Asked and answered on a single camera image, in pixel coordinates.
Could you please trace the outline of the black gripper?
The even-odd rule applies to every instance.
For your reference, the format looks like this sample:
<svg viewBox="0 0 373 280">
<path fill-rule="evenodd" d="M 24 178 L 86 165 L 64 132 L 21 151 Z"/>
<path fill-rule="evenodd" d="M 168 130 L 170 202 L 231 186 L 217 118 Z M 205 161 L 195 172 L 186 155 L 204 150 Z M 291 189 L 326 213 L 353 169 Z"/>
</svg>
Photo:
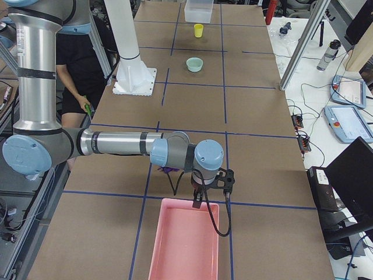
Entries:
<svg viewBox="0 0 373 280">
<path fill-rule="evenodd" d="M 203 180 L 196 173 L 192 173 L 191 183 L 194 188 L 192 207 L 200 209 L 203 201 Z"/>
</svg>

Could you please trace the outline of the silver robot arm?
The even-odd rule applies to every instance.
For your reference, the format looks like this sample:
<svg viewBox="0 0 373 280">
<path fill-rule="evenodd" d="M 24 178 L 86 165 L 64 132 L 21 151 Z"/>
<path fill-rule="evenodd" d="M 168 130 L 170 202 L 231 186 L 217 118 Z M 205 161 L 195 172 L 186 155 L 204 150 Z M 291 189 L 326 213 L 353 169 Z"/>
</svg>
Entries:
<svg viewBox="0 0 373 280">
<path fill-rule="evenodd" d="M 16 25 L 20 118 L 2 147 L 16 172 L 34 175 L 70 158 L 92 154 L 147 156 L 150 162 L 191 174 L 193 205 L 210 188 L 231 191 L 234 179 L 222 168 L 224 152 L 211 139 L 192 144 L 173 132 L 101 132 L 63 128 L 56 120 L 56 35 L 87 34 L 92 25 L 88 1 L 8 1 Z"/>
</svg>

